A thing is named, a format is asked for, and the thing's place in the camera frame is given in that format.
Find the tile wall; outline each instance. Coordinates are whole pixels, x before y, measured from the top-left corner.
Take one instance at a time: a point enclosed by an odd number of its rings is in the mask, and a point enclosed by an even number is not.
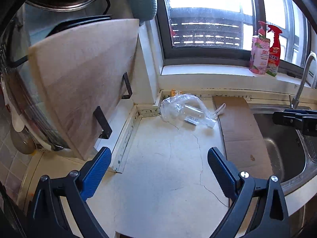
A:
[[[11,115],[4,106],[0,93],[0,181],[7,194],[16,202],[23,176],[31,161],[31,155],[24,155],[13,145],[10,138]]]

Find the metal screw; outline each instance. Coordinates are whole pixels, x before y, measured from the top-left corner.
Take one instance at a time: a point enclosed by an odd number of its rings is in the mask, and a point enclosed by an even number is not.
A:
[[[276,176],[271,176],[271,180],[274,181],[274,182],[277,182],[278,178]]]
[[[248,178],[248,177],[249,177],[249,173],[248,173],[248,172],[241,172],[240,175],[241,175],[243,178]]]
[[[48,176],[47,176],[47,175],[43,175],[43,176],[41,176],[40,180],[41,180],[41,181],[46,181],[46,180],[47,180],[47,178],[48,178]]]
[[[78,175],[78,171],[77,171],[77,170],[73,170],[73,171],[71,171],[71,172],[69,173],[69,175],[70,175],[71,177],[75,177],[75,176]]]

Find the clear plastic bag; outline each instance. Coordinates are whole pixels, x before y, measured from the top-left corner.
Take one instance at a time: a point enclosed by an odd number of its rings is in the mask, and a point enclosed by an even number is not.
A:
[[[223,104],[214,113],[211,113],[205,104],[192,94],[182,94],[164,99],[161,103],[161,114],[164,121],[181,119],[192,124],[206,124],[213,128],[215,119],[226,107]]]

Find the cutting board holder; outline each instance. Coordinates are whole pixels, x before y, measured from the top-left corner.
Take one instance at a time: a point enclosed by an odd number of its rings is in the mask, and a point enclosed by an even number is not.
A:
[[[121,99],[130,99],[132,96],[132,89],[131,89],[128,73],[125,72],[123,74],[122,78],[126,84],[126,89],[128,91],[128,94],[123,95],[121,97]],[[100,134],[99,138],[108,140],[110,138],[110,135],[112,134],[112,129],[111,129],[104,113],[102,112],[100,106],[97,106],[97,108],[94,110],[94,116],[97,119],[99,125],[101,126],[101,128],[103,130],[102,133]]]

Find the white window sill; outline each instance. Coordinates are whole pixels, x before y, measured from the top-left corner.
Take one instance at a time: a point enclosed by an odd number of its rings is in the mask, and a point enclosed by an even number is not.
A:
[[[294,83],[300,85],[301,80],[290,77],[286,74],[278,73],[276,77],[269,74],[259,75],[254,74],[248,68],[242,66],[230,66],[230,65],[167,65],[164,66],[161,75],[176,75],[176,74],[224,74],[224,75],[239,75],[239,76],[251,76],[257,78],[275,79],[278,81]]]

